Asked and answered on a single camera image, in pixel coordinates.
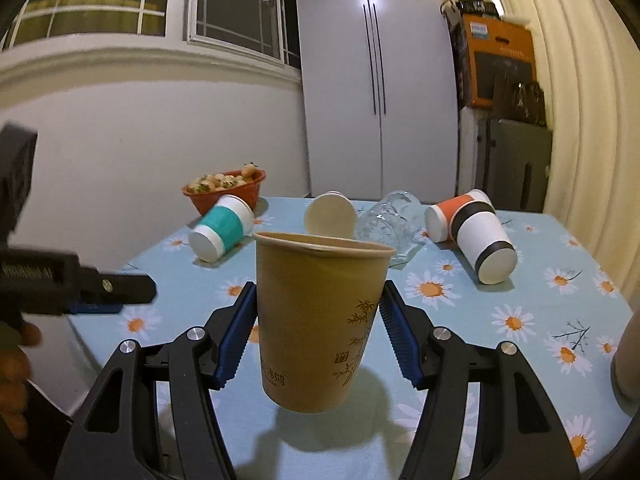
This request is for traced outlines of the left hand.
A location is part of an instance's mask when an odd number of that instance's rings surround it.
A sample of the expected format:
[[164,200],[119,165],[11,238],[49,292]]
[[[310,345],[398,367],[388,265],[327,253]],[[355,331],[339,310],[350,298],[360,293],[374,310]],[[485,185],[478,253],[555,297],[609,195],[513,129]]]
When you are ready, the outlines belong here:
[[24,322],[20,342],[1,351],[1,418],[18,440],[28,433],[24,411],[28,400],[26,384],[32,378],[32,367],[22,348],[38,346],[41,339],[41,330]]

